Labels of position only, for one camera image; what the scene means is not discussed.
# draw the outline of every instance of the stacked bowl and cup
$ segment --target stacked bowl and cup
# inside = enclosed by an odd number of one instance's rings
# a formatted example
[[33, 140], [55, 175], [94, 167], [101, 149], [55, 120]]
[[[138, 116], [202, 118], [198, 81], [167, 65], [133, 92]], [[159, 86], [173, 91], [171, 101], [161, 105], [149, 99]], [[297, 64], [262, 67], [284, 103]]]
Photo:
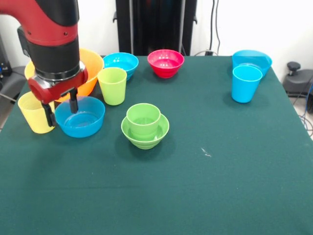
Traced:
[[121, 129], [136, 147], [150, 149], [166, 136], [169, 122], [155, 105], [139, 103], [127, 110]]

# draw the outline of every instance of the cable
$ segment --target cable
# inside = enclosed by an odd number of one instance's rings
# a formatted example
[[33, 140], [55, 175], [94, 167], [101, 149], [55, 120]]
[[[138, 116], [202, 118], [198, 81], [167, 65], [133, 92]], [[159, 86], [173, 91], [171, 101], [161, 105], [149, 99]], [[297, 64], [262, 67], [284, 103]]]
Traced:
[[186, 54], [186, 51], [185, 51], [185, 48], [184, 48], [184, 45], [183, 45], [183, 44], [181, 44], [181, 50], [182, 50], [182, 53], [184, 54], [184, 56], [187, 56], [187, 54]]
[[217, 46], [217, 54], [219, 54], [220, 45], [221, 45], [219, 33], [218, 33], [218, 30], [217, 30], [217, 10], [218, 10], [218, 7], [219, 7], [219, 2], [220, 2], [220, 0], [217, 0], [216, 9], [215, 9], [215, 31], [216, 31], [217, 40], [219, 41], [219, 44]]
[[202, 51], [199, 51], [197, 54], [195, 54], [194, 56], [197, 56], [197, 55], [199, 55], [199, 54], [201, 54], [201, 53], [203, 53], [203, 52], [211, 52], [211, 53], [214, 53], [214, 54], [216, 54], [216, 55], [218, 55], [218, 53], [216, 53], [215, 51], [212, 51], [212, 50], [202, 50]]
[[213, 40], [213, 13], [214, 13], [215, 0], [213, 0], [212, 11], [211, 11], [211, 35], [210, 35], [210, 50], [212, 49]]
[[13, 73], [16, 73], [16, 74], [18, 74], [18, 75], [21, 75], [21, 76], [23, 76], [23, 77], [25, 77], [25, 75], [24, 74], [21, 74], [21, 73], [19, 73], [19, 72], [15, 72], [15, 71], [12, 71]]
[[293, 102], [293, 105], [295, 105], [295, 103], [297, 102], [297, 100], [299, 99], [299, 97], [302, 95], [302, 93], [304, 92], [304, 90], [306, 89], [306, 87], [308, 86], [308, 84], [311, 82], [312, 79], [313, 79], [313, 75], [312, 75], [312, 77], [309, 79], [309, 81], [307, 82], [307, 84], [305, 84], [305, 86], [303, 87], [302, 91], [299, 93], [299, 95], [297, 96], [297, 98], [296, 98], [295, 101]]
[[312, 90], [313, 90], [313, 84], [311, 85], [311, 87], [310, 87], [310, 89], [309, 89], [309, 92], [308, 92], [308, 94], [307, 94], [307, 97], [306, 97], [304, 114], [303, 114], [303, 115], [298, 115], [298, 116], [300, 117], [300, 120], [301, 120], [301, 122], [303, 123], [304, 128], [306, 129], [306, 131], [307, 131], [307, 132], [312, 131], [312, 133], [310, 134], [310, 137], [313, 136], [313, 125], [312, 125], [312, 123], [306, 118], [306, 113], [307, 113], [307, 110], [308, 110], [309, 95], [310, 95], [310, 93], [311, 93]]
[[2, 94], [2, 93], [0, 93], [0, 96], [2, 96], [3, 98], [6, 98], [6, 99], [8, 99], [8, 100], [11, 100], [11, 101], [13, 101], [13, 102], [16, 102], [16, 99], [13, 99], [13, 98], [11, 98], [11, 97], [9, 97], [9, 96], [7, 96], [7, 95], [4, 95], [4, 94]]

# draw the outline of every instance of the black knob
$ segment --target black knob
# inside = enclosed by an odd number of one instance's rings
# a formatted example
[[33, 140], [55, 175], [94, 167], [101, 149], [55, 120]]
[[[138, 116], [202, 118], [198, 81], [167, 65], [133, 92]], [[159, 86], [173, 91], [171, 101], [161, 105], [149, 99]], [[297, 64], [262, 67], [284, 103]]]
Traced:
[[301, 68], [301, 65], [297, 62], [291, 61], [287, 64], [287, 67], [290, 71], [296, 72], [297, 70]]

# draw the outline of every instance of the plastic cup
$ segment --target plastic cup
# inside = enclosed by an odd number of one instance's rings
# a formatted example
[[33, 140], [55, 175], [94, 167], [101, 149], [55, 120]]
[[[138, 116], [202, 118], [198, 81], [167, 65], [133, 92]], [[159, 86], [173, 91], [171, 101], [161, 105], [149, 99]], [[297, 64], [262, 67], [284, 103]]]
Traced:
[[134, 139], [150, 141], [157, 135], [161, 111], [153, 104], [135, 104], [127, 110], [127, 121]]
[[[49, 103], [49, 105], [54, 112], [54, 102]], [[33, 132], [44, 134], [54, 129], [54, 126], [48, 125], [45, 110], [32, 92], [22, 95], [18, 101], [18, 106]]]
[[252, 100], [262, 78], [262, 72], [256, 67], [240, 65], [233, 70], [231, 97], [239, 103]]
[[120, 68], [107, 68], [98, 73], [98, 81], [104, 101], [119, 105], [125, 100], [127, 73]]

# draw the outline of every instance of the lime green cup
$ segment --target lime green cup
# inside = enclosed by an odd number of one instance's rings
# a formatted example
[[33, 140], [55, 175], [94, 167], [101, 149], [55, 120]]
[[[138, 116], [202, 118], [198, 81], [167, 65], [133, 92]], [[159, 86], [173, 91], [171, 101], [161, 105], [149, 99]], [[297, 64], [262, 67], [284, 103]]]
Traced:
[[151, 141], [157, 135], [161, 111], [153, 104], [135, 104], [127, 110], [126, 119], [134, 139]]
[[102, 69], [98, 81], [104, 101], [109, 105], [119, 105], [125, 100], [127, 73], [120, 68]]

